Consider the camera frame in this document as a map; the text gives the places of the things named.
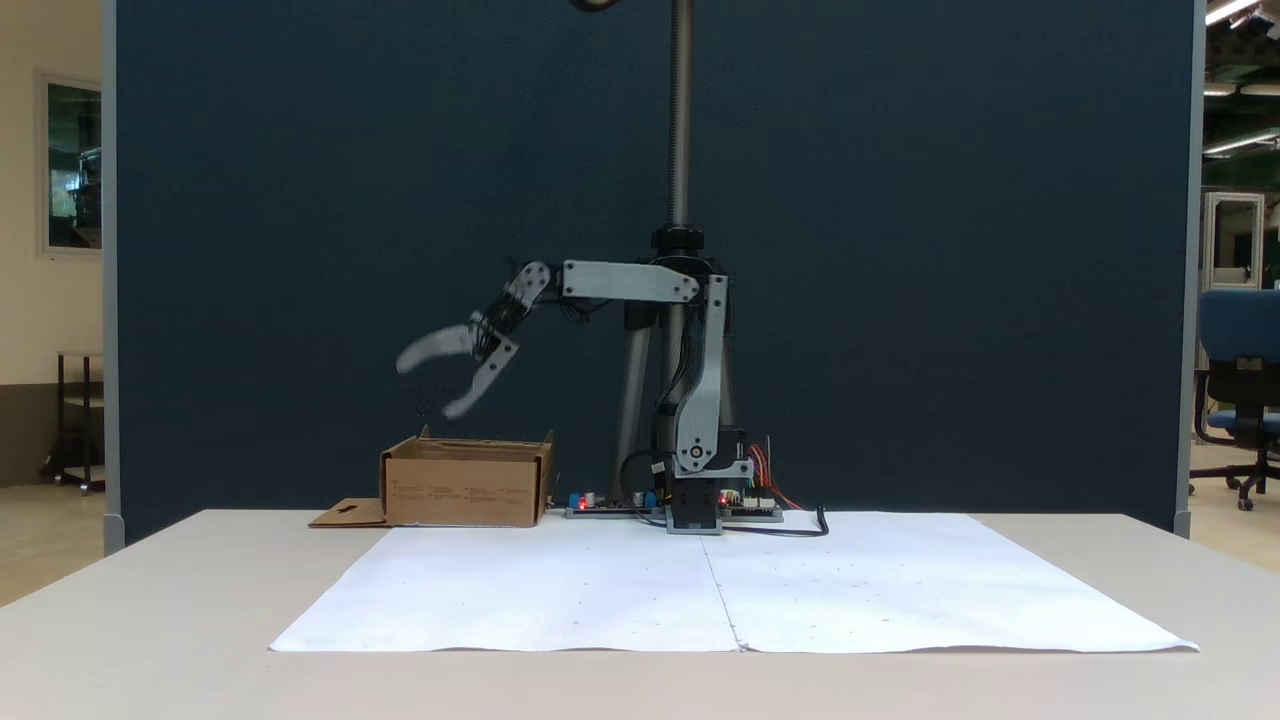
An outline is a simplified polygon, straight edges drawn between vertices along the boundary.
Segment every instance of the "blue partition wall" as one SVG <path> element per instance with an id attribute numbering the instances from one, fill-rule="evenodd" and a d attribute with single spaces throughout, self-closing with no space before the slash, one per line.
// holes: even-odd
<path id="1" fill-rule="evenodd" d="M 120 3 L 122 502 L 376 493 L 381 448 L 540 439 L 603 489 L 617 307 L 554 310 L 474 414 L 393 369 L 507 256 L 630 260 L 666 211 L 669 4 Z M 1126 512 L 1178 482 L 1193 0 L 703 0 L 692 210 L 741 421 L 792 498 Z"/>

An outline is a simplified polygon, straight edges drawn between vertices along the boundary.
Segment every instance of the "red wire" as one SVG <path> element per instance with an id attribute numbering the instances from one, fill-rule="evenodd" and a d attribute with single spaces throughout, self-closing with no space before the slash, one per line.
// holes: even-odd
<path id="1" fill-rule="evenodd" d="M 760 468 L 760 484 L 773 491 L 773 495 L 778 496 L 778 498 L 787 503 L 792 510 L 804 510 L 804 507 L 791 502 L 791 498 L 783 495 L 778 486 L 774 484 L 773 469 L 769 466 L 769 460 L 765 457 L 764 451 L 760 450 L 760 446 L 753 445 L 749 448 L 749 452 L 751 454 L 751 459 L 755 460 L 755 464 Z"/>

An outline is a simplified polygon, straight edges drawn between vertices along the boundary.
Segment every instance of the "floor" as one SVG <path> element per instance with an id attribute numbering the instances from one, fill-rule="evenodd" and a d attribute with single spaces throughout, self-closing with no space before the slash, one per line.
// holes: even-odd
<path id="1" fill-rule="evenodd" d="M 1192 466 L 1248 464 L 1252 454 L 1193 446 Z M 1190 498 L 1192 539 L 1280 573 L 1280 483 L 1254 496 L 1252 512 L 1235 507 L 1224 480 L 1202 479 Z M 76 486 L 0 488 L 0 606 L 102 557 L 105 496 Z"/>
<path id="2" fill-rule="evenodd" d="M 0 488 L 0 606 L 101 559 L 104 512 L 79 486 Z"/>

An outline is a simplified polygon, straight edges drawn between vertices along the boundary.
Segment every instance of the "ceiling light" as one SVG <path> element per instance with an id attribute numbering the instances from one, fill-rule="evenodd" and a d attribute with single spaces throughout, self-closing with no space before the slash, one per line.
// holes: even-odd
<path id="1" fill-rule="evenodd" d="M 1257 6 L 1260 1 L 1261 0 L 1217 0 L 1216 3 L 1210 3 L 1208 12 L 1204 14 L 1204 24 L 1211 26 L 1220 23 L 1236 13 Z"/>
<path id="2" fill-rule="evenodd" d="M 1240 95 L 1256 95 L 1260 97 L 1280 97 L 1280 85 L 1245 85 L 1240 88 Z"/>
<path id="3" fill-rule="evenodd" d="M 1244 147 L 1245 145 L 1253 145 L 1256 142 L 1266 142 L 1268 140 L 1275 140 L 1280 137 L 1280 128 L 1265 129 L 1252 135 L 1244 135 L 1240 137 L 1233 137 L 1231 140 L 1224 140 L 1222 142 L 1215 142 L 1213 145 L 1204 146 L 1206 155 L 1219 155 L 1226 152 L 1228 150 L 1235 150 L 1238 147 Z"/>

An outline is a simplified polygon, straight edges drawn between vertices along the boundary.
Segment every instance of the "blue chair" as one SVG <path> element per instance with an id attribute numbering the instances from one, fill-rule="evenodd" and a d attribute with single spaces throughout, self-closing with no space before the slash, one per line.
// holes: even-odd
<path id="1" fill-rule="evenodd" d="M 1196 434 L 1213 445 L 1257 452 L 1253 465 L 1192 470 L 1194 478 L 1226 478 L 1240 491 L 1236 507 L 1253 510 L 1249 491 L 1267 492 L 1267 478 L 1280 468 L 1267 464 L 1267 450 L 1280 438 L 1280 290 L 1211 290 L 1201 296 L 1199 334 L 1208 370 L 1196 372 Z M 1230 402 L 1235 410 L 1208 416 L 1208 425 L 1231 438 L 1204 432 L 1204 397 Z M 1243 483 L 1238 479 L 1248 478 Z"/>

